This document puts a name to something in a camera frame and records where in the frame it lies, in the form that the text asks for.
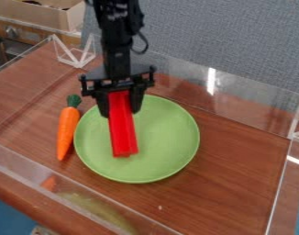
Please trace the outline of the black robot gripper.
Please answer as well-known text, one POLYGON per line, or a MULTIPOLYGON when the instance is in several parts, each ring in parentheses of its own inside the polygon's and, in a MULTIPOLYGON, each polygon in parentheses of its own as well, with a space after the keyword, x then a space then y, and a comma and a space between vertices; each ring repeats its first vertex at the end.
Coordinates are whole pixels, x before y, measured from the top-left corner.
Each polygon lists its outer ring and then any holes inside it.
POLYGON ((129 90, 131 112, 136 114, 141 110, 144 91, 155 85, 156 67, 132 62, 128 44, 101 44, 101 59, 103 64, 80 75, 81 95, 96 99, 99 113, 108 118, 109 93, 129 90))

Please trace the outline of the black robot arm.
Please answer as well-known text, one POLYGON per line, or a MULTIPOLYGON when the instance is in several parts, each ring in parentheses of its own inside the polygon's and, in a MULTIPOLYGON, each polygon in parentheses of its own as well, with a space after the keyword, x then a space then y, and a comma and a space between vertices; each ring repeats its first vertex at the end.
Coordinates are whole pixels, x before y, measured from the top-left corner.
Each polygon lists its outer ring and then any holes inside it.
POLYGON ((144 14, 139 0, 84 0, 93 7, 97 25, 101 30, 100 46, 103 64, 80 75, 81 95, 92 96, 97 101, 99 113, 108 118, 111 114, 111 94, 127 91, 131 112, 141 109, 144 91, 155 85, 156 67, 131 62, 129 53, 147 52, 133 50, 133 36, 148 43, 141 34, 144 14))

